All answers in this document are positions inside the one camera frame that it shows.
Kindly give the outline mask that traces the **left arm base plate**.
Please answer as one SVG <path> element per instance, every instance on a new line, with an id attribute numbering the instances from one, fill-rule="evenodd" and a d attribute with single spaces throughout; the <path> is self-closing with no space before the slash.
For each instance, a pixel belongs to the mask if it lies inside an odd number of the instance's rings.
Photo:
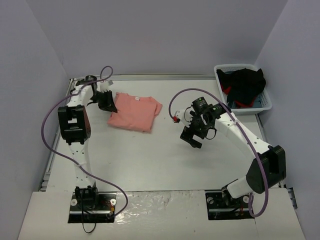
<path id="1" fill-rule="evenodd" d="M 116 195 L 100 192 L 96 202 L 83 200 L 73 193 L 69 206 L 68 224 L 113 223 Z"/>

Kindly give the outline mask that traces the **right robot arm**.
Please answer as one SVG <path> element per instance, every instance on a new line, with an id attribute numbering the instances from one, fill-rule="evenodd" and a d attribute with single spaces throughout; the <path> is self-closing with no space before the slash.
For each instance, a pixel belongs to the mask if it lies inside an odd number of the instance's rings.
<path id="1" fill-rule="evenodd" d="M 221 199 L 226 206 L 234 206 L 244 195 L 262 194 L 287 176 L 285 150 L 257 137 L 224 104 L 208 104 L 199 97 L 190 107 L 176 111 L 173 121 L 184 124 L 180 138 L 193 148 L 202 147 L 194 136 L 205 139 L 213 130 L 227 137 L 246 157 L 250 164 L 246 175 L 222 189 Z"/>

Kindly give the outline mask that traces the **pink t shirt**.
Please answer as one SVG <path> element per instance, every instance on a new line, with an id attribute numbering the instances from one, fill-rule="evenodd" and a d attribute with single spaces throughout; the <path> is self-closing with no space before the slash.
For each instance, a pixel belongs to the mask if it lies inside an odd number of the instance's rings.
<path id="1" fill-rule="evenodd" d="M 155 118 L 160 114 L 163 105 L 153 97 L 133 96 L 123 92 L 117 92 L 115 107 L 107 121 L 111 127 L 150 133 Z"/>

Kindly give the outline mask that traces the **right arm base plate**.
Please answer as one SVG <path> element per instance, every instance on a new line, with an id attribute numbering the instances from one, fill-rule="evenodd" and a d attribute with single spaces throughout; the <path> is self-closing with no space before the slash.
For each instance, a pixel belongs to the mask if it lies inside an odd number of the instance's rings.
<path id="1" fill-rule="evenodd" d="M 206 190 L 205 200 L 209 221 L 253 219 L 248 195 L 232 198 L 221 190 Z"/>

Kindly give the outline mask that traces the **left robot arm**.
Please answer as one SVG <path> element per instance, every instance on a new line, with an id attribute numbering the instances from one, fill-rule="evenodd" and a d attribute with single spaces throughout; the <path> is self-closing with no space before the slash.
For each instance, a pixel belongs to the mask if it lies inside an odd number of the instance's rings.
<path id="1" fill-rule="evenodd" d="M 75 199 L 80 206 L 93 210 L 101 203 L 101 197 L 96 186 L 96 180 L 89 174 L 91 171 L 89 157 L 89 138 L 91 125 L 86 106 L 98 104 L 102 111 L 114 112 L 118 110 L 110 90 L 98 91 L 97 77 L 87 75 L 78 81 L 72 90 L 72 97 L 65 106 L 58 108 L 60 133 L 66 141 L 75 165 Z"/>

